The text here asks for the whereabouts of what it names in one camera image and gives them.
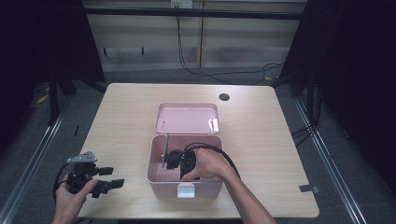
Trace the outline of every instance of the table top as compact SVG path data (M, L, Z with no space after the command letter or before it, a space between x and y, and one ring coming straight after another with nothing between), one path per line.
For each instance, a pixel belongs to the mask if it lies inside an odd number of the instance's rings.
M228 101L219 95L227 93ZM108 86L81 152L91 150L98 167L114 167L103 180L125 179L99 199L87 197L80 217L240 217L223 185L214 199L158 198L147 178L154 125L162 103L211 103L218 107L223 150L242 180L274 217L316 217L307 185L274 89L263 86L120 84Z

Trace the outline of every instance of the small device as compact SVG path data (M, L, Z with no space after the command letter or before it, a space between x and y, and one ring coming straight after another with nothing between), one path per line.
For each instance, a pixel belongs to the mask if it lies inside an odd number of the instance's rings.
M238 170L236 169L235 165L233 164L233 161L231 158L220 148L211 146L206 143L191 143L188 146L184 148L184 150L180 149L174 149L168 154L168 143L169 143L169 135L166 135L166 142L165 142L165 148L162 154L163 157L163 165L162 168L164 167L164 164L166 163L166 169L167 170L174 170L178 166L180 166L180 179L183 178L183 175L188 174L195 168L195 164L197 162L194 150L197 148L203 148L203 149L208 149L208 150L214 150L220 154L223 155L223 157L226 159L226 161L234 168L236 174L239 176Z
M173 150L166 156L166 169L173 170L180 166L180 179L183 175L188 174L195 168L197 162L194 151L182 152L181 150Z
M74 194L80 192L84 188L85 184L92 180L93 176L113 174L113 167L99 168L96 167L96 164L94 163L95 161L97 161L97 159L91 151L68 159L55 179L53 193L55 193L56 189L60 186L60 183L58 183L59 177L67 164L74 164L72 172L68 174L67 180L65 181L67 183L69 192ZM99 198L101 193L107 194L111 189L122 188L123 183L124 179L112 181L99 180L95 188L90 193L92 194L93 198Z

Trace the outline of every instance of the person's left hand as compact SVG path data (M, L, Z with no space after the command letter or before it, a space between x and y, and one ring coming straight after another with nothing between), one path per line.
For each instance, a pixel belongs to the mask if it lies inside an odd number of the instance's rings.
M72 194L67 190L66 182L63 182L56 190L56 207L52 223L73 223L86 201L87 194L95 188L97 183L97 179L92 179L85 184L79 193Z

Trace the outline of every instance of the forearm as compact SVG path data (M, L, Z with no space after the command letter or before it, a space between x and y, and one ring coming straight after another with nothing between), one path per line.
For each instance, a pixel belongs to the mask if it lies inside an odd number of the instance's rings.
M55 212L55 216L52 220L52 224L72 224L75 221L75 215L69 214L67 211L64 213L62 212Z
M221 178L245 224L276 223L260 201L232 169L222 171Z

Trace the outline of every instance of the black power cord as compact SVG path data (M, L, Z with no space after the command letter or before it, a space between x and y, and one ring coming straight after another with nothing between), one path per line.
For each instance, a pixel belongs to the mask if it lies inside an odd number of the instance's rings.
M223 150L221 150L220 148L214 147L214 146L209 145L209 144L207 144L207 143L199 143L199 142L197 142L197 143L191 143L191 144L188 144L188 145L184 148L184 150L175 149L175 150L177 150L177 154L174 155L174 156L172 156L172 157L170 157L170 158L168 159L168 163L170 163L170 164L178 164L179 161L180 161L180 159L181 159L183 156L187 155L189 152L192 152L193 150L195 150L195 149L197 149L197 148L211 149L211 150L214 150L214 151L220 153L220 154L225 158L225 160L230 164L230 166L233 167L233 169L235 170L235 172L236 172L236 174L239 176L239 178L241 177L240 174L239 174L239 172L238 172L238 170L236 169L235 164L233 163L233 161L231 160L231 158L227 155L227 153L225 153L225 152L224 152Z
M298 142L295 146L298 147L303 141L305 141L309 135L311 135L311 133L318 127L318 122L319 122L319 118L320 118L320 114L321 114L321 105L323 102L323 98L318 90L318 86L315 87L315 105L316 105L316 110L315 110L315 114L314 114L314 120L311 122L311 124L307 127L303 127L298 131L295 131L293 133L291 133L291 135L293 136L293 139L302 137L305 135L305 137Z
M68 165L68 163L65 163L61 169L59 169L58 174L55 177L55 182L53 183L53 189L52 189L52 197L53 197L53 201L55 201L56 203L56 190L59 188L59 186L61 186L61 184L64 181L59 182L59 178L61 177L62 172L64 171L64 168Z
M217 76L221 75L231 75L231 74L256 74L256 73L262 73L262 78L260 78L258 81L255 81L253 83L247 84L247 85L257 85L265 80L265 72L269 71L271 69L274 69L278 66L283 65L284 63L268 63L266 64L262 69L257 70L257 71L245 71L245 72L224 72L224 73L213 73L213 74L207 74L207 73L200 73L200 72L193 72L190 70L190 68L186 65L186 62L184 60L183 56L183 48L181 44L181 37L180 37L180 18L177 17L177 42L178 42L178 58L180 60L181 66L190 74L193 74L198 77L212 77L217 81L221 81L227 84L231 85L238 85L238 83L232 83L229 81L226 81L224 79L218 78Z

